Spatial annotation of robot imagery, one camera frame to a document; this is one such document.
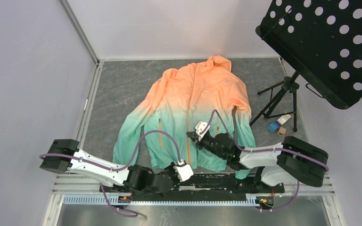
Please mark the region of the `orange and teal gradient jacket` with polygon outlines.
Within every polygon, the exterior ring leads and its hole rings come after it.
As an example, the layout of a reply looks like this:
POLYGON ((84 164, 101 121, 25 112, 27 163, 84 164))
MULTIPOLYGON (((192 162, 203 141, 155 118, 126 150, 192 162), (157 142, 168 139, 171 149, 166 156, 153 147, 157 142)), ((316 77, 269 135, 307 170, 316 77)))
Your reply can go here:
POLYGON ((247 88, 231 66, 230 60, 211 56, 205 62, 164 71, 145 99, 127 115, 113 149, 113 162, 134 165, 135 146, 145 133, 154 169, 183 159, 193 169, 225 170, 225 160, 197 149, 187 137, 198 121, 210 123, 212 136, 231 132, 237 134, 238 145, 255 147, 247 88))

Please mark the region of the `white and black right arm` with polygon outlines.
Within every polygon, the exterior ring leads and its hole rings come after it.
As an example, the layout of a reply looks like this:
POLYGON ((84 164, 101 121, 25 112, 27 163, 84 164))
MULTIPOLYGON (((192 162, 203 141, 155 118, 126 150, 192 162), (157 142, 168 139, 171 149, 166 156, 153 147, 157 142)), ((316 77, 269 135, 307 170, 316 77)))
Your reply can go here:
POLYGON ((226 133, 213 137, 191 131, 186 135, 199 150, 211 152, 236 171, 257 168, 259 176, 254 178, 253 185, 259 192, 286 182, 321 187, 329 170, 326 151, 294 136, 286 136, 271 146, 243 147, 226 133))

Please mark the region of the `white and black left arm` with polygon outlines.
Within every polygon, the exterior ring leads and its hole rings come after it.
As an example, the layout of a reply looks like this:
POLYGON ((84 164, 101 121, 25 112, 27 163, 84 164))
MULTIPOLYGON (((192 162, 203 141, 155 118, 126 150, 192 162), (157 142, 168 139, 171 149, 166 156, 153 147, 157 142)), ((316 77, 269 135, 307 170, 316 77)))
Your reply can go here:
POLYGON ((193 176, 190 165, 181 160, 165 170, 154 173, 141 165, 126 166, 100 159, 78 147, 74 139, 55 139, 47 154, 40 155, 40 168, 57 174, 70 172, 92 178, 118 192, 132 191, 150 194, 169 192, 180 182, 193 176))

